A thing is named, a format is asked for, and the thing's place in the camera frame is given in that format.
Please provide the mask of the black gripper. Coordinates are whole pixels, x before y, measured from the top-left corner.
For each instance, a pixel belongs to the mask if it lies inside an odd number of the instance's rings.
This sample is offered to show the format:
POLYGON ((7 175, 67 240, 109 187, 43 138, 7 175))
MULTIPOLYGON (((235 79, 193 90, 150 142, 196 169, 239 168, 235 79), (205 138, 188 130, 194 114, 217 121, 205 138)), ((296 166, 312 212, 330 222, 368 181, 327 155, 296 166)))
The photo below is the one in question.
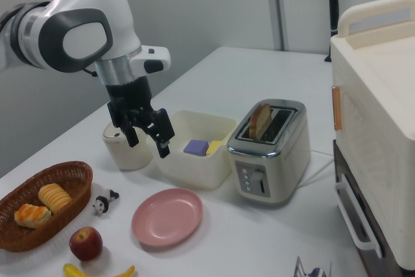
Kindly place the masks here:
POLYGON ((127 84, 107 85, 106 90, 110 96, 108 111, 113 126, 126 136, 129 146, 135 147, 139 138, 128 116, 122 111, 143 109, 146 111, 143 131, 156 143, 160 158, 167 157, 170 154, 169 143, 175 133, 166 109, 155 111, 151 107, 152 93, 148 78, 143 76, 127 84))

